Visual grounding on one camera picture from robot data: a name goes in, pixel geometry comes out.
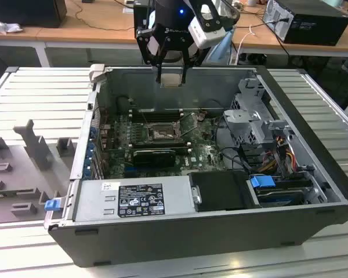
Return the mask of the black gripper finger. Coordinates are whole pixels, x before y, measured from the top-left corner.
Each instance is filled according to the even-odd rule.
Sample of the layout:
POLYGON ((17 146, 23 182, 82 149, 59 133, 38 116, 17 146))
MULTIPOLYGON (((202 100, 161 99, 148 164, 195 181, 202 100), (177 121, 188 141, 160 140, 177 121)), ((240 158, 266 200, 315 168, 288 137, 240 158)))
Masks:
POLYGON ((157 68, 156 82, 161 82, 162 63, 169 51, 170 37, 168 37, 162 27, 154 27, 146 30, 137 30, 136 40, 142 54, 143 61, 157 68), (155 54, 149 50, 148 43, 153 38, 158 44, 155 54))
POLYGON ((182 43, 183 71, 182 84, 186 82, 186 74, 189 68, 200 67, 208 54, 208 49, 198 49, 193 56, 189 55, 189 44, 182 43))

